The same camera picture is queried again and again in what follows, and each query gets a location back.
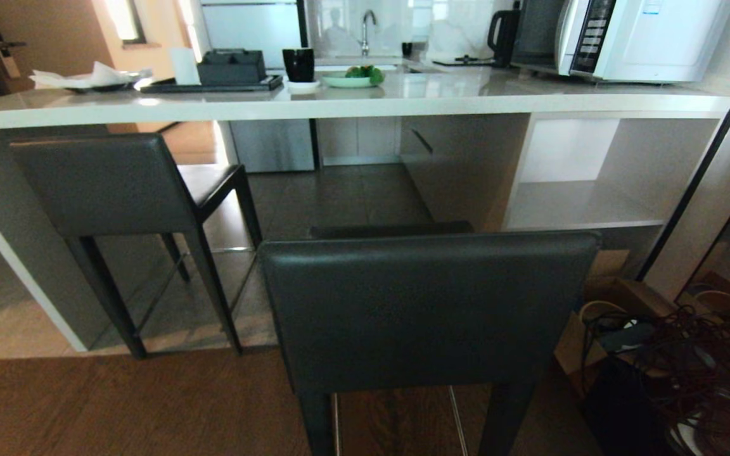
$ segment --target green vegetables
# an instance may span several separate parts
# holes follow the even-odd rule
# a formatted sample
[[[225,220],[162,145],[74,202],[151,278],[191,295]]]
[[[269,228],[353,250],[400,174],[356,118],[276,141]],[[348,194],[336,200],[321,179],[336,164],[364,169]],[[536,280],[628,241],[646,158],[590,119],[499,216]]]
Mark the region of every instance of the green vegetables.
[[[385,73],[373,65],[352,66],[345,72],[346,78],[370,78],[371,84],[377,86],[385,80]]]

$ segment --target breakfast bar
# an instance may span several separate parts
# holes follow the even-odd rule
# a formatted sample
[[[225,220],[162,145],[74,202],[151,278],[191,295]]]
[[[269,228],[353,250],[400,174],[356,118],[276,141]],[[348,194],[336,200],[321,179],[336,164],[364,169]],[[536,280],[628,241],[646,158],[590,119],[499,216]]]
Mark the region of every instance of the breakfast bar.
[[[437,222],[659,231],[730,108],[730,84],[589,84],[488,67],[386,75],[379,87],[304,94],[2,96],[0,252],[73,348],[87,350],[108,319],[18,171],[14,139],[107,132],[121,122],[397,117],[400,159]],[[234,162],[232,138],[224,139]],[[151,237],[116,237],[101,248],[126,284],[165,260]]]

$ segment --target microwave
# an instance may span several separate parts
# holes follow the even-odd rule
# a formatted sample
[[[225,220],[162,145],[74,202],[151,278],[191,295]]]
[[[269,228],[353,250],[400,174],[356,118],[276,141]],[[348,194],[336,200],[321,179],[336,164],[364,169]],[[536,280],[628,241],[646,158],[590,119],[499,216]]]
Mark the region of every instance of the microwave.
[[[730,0],[526,0],[511,64],[615,82],[699,81]]]

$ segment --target plate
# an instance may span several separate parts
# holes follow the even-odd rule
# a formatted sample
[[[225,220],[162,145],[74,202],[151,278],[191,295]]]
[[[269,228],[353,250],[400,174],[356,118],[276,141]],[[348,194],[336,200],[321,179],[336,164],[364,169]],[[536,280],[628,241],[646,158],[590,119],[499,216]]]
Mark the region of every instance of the plate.
[[[116,92],[117,90],[131,89],[134,87],[134,82],[127,82],[123,84],[112,84],[102,85],[99,87],[87,87],[86,89],[72,89],[67,87],[67,90],[72,90],[75,93],[96,93],[96,92]]]
[[[371,78],[346,78],[344,72],[331,73],[323,76],[325,84],[340,89],[362,89],[363,87],[376,87],[379,84],[371,84]]]
[[[286,81],[286,86],[290,93],[295,95],[302,95],[306,93],[314,93],[317,87],[319,87],[319,81],[313,82],[292,82]]]

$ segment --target cabinet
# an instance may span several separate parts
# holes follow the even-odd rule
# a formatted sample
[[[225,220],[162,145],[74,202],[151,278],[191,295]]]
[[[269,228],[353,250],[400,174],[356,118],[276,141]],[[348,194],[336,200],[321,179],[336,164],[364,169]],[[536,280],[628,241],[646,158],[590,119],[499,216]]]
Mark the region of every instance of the cabinet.
[[[637,274],[719,118],[515,113],[402,119],[400,157],[437,222],[603,231]]]
[[[321,118],[316,122],[324,165],[399,162],[398,117]]]

